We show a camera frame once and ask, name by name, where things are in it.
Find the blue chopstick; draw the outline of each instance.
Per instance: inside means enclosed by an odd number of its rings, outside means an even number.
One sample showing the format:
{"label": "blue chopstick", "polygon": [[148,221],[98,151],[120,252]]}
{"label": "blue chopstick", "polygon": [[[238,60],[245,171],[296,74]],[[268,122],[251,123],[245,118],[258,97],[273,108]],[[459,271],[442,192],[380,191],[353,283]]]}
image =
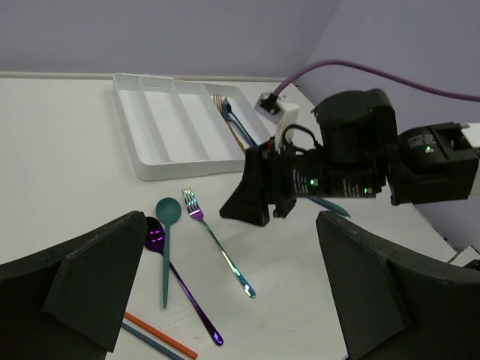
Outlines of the blue chopstick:
{"label": "blue chopstick", "polygon": [[323,206],[325,209],[332,210],[333,212],[336,212],[339,215],[342,215],[346,218],[350,218],[350,214],[342,208],[341,206],[334,204],[331,201],[325,200],[321,197],[309,197],[309,200],[313,201],[314,203]]}
{"label": "blue chopstick", "polygon": [[121,327],[123,329],[127,330],[128,332],[130,332],[133,336],[139,338],[144,343],[150,345],[154,349],[156,349],[159,352],[161,352],[162,354],[164,354],[167,358],[172,359],[172,360],[185,360],[181,356],[178,356],[177,354],[175,354],[173,351],[167,349],[165,346],[160,345],[157,341],[152,340],[150,337],[142,334],[138,330],[135,330],[134,328],[125,324],[124,322],[121,323]]}

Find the iridescent spoon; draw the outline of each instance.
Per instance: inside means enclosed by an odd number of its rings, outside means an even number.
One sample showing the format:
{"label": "iridescent spoon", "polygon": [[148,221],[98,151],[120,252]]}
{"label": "iridescent spoon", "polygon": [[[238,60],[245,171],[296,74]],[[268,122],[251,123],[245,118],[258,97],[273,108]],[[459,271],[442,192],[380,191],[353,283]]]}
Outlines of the iridescent spoon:
{"label": "iridescent spoon", "polygon": [[[155,219],[154,217],[147,217],[147,224],[148,224],[148,231],[147,231],[147,239],[145,241],[145,247],[150,251],[154,251],[155,253],[159,253],[162,256],[164,255],[164,228],[162,227],[160,221]],[[170,263],[170,270],[172,270],[173,274],[177,278],[178,282],[180,283],[181,288],[187,295],[188,299],[192,303],[193,307],[195,308],[196,313],[202,320],[203,325],[207,329],[207,332],[210,334],[211,339],[218,345],[221,346],[224,344],[224,339],[220,336],[217,329],[213,326],[210,322],[209,318],[205,315],[203,310],[200,308],[198,303],[195,301],[194,297],[188,291],[187,286],[180,278],[179,273],[175,270],[172,263]]]}

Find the cable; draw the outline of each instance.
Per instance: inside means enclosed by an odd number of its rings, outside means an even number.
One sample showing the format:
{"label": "cable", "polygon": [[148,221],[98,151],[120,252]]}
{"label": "cable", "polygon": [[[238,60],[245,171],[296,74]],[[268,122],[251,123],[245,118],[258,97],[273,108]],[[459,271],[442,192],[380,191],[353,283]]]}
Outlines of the cable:
{"label": "cable", "polygon": [[305,150],[304,148],[299,148],[298,146],[295,146],[291,142],[287,141],[287,138],[285,136],[287,134],[287,131],[290,130],[290,129],[300,130],[300,131],[303,131],[304,133],[310,135],[312,140],[313,140],[313,144],[315,146],[315,149],[323,150],[323,147],[318,143],[317,138],[315,137],[314,133],[310,129],[307,129],[305,126],[301,126],[301,125],[298,125],[298,124],[290,124],[287,127],[285,127],[285,130],[282,133],[282,143],[285,146],[289,146],[291,149],[294,149],[296,152],[301,152],[301,153],[307,152],[307,150]]}
{"label": "cable", "polygon": [[357,64],[355,62],[351,61],[346,61],[346,60],[338,60],[338,59],[329,59],[329,60],[320,60],[313,62],[312,64],[307,65],[306,67],[303,67],[296,73],[293,73],[289,77],[287,77],[274,91],[272,94],[278,96],[290,83],[293,83],[295,80],[297,80],[299,77],[302,75],[305,75],[309,71],[312,71],[313,69],[321,68],[322,66],[326,65],[340,65],[340,66],[346,66],[347,68],[354,68],[360,71],[364,71],[373,75],[377,75],[379,77],[384,77],[386,79],[395,81],[396,83],[403,84],[405,86],[409,86],[410,88],[414,88],[417,90],[420,90],[421,92],[428,92],[433,95],[437,96],[443,96],[444,98],[451,98],[451,99],[457,99],[457,100],[463,100],[463,101],[473,101],[476,103],[480,103],[480,97],[475,96],[475,95],[468,95],[468,94],[458,94],[456,92],[449,92],[449,91],[443,91],[439,90],[438,88],[431,88],[430,86],[418,84],[417,82],[413,82],[407,79],[404,79],[402,77],[393,75],[391,73],[386,73],[385,71],[377,70],[373,67],[365,66],[362,64]]}

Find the iridescent fork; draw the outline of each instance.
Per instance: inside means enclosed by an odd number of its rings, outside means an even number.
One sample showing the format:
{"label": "iridescent fork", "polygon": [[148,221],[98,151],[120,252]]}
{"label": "iridescent fork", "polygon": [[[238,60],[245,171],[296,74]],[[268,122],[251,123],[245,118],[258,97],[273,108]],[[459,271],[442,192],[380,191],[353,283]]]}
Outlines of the iridescent fork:
{"label": "iridescent fork", "polygon": [[185,201],[185,205],[187,206],[188,213],[192,220],[198,221],[201,223],[210,233],[211,237],[215,240],[215,244],[217,244],[218,248],[220,248],[220,251],[222,252],[223,257],[225,258],[226,262],[230,266],[230,268],[233,271],[233,274],[237,277],[237,280],[240,282],[241,286],[243,287],[243,290],[247,293],[248,296],[251,298],[254,298],[257,296],[255,293],[255,290],[250,286],[250,284],[247,282],[247,279],[245,279],[240,272],[239,268],[236,267],[236,265],[233,263],[233,261],[230,259],[230,257],[227,255],[227,252],[225,251],[224,247],[221,245],[221,243],[217,240],[215,234],[213,233],[212,229],[210,229],[210,226],[203,220],[203,212],[200,206],[198,205],[197,198],[195,197],[194,192],[192,189],[187,187],[186,189],[183,189],[181,191],[181,194],[183,195],[183,199]]}

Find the white table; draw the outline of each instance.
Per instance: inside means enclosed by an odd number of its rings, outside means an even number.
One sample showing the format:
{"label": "white table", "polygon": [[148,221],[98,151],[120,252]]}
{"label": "white table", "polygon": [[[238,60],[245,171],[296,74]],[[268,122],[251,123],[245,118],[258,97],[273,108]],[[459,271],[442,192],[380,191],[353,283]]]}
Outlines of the white table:
{"label": "white table", "polygon": [[[274,83],[239,82],[254,104]],[[320,135],[311,103],[295,87],[300,123]],[[300,145],[308,140],[298,138]],[[219,218],[240,173],[146,183],[135,175],[106,80],[0,79],[0,263],[86,233],[131,210],[154,214],[162,197],[191,186],[206,220],[257,298],[248,298],[209,234],[183,213],[172,228],[172,262],[222,334],[217,347],[175,280],[161,310],[161,257],[147,250],[128,311],[199,353],[199,359],[341,359],[346,350],[318,244],[321,209],[305,199],[266,228]],[[455,252],[410,205],[337,201],[361,227],[447,261]],[[161,359],[121,331],[109,360]]]}

